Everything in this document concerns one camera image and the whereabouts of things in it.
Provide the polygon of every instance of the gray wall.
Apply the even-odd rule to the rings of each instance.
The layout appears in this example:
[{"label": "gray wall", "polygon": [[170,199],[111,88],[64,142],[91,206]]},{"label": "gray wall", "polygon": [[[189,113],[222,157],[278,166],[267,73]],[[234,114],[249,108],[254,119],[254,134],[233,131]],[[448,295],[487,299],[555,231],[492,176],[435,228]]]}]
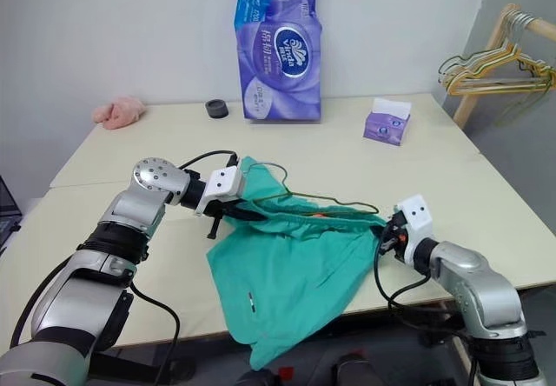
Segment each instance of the gray wall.
[{"label": "gray wall", "polygon": [[[467,54],[485,47],[500,11],[507,3],[518,3],[522,10],[556,23],[556,0],[484,0],[466,46]],[[556,59],[556,43],[543,37],[528,32],[523,37],[522,45],[525,53],[535,59],[549,63],[554,63]],[[466,133],[556,233],[556,90],[513,123],[504,127],[493,124],[501,110],[523,97],[480,98]],[[444,107],[453,113],[459,101],[458,97],[449,96]]]}]

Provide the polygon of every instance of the teal cloth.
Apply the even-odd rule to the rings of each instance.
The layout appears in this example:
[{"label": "teal cloth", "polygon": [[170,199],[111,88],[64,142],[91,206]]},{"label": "teal cloth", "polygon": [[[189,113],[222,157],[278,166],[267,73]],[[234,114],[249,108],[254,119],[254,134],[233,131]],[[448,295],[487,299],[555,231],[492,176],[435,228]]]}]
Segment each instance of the teal cloth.
[{"label": "teal cloth", "polygon": [[[243,159],[242,170],[253,163]],[[284,192],[261,165],[246,181],[246,200]],[[235,231],[207,258],[229,332],[238,343],[251,345],[251,367],[258,370],[341,315],[373,264],[377,239],[369,227],[384,226],[384,221],[350,213],[342,218],[294,215],[323,211],[299,197],[245,202],[242,208],[268,220],[229,220]]]}]

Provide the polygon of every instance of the black lid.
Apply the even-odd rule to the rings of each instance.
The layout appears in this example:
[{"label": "black lid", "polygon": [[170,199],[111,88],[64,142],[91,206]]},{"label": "black lid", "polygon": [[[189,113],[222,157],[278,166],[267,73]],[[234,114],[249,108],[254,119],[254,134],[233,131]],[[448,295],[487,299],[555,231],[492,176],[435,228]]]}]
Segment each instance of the black lid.
[{"label": "black lid", "polygon": [[205,103],[207,108],[208,116],[214,119],[224,118],[228,116],[228,106],[221,99],[213,99]]}]

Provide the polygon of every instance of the plastic packaging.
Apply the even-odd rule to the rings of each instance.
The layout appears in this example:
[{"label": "plastic packaging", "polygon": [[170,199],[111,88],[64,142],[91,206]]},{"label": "plastic packaging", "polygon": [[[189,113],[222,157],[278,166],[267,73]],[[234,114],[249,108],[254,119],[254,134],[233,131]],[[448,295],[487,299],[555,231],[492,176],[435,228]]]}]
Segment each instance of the plastic packaging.
[{"label": "plastic packaging", "polygon": [[315,0],[237,1],[246,118],[320,119],[321,30]]}]

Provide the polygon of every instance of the white wall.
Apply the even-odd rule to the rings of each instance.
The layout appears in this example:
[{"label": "white wall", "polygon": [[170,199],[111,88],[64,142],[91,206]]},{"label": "white wall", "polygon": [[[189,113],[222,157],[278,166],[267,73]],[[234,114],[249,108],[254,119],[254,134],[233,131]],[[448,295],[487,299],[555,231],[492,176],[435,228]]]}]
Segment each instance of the white wall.
[{"label": "white wall", "polygon": [[[437,90],[438,64],[462,51],[480,1],[318,0],[323,95]],[[235,0],[2,0],[0,10],[0,172],[18,199],[48,189],[99,103],[240,97]]]}]

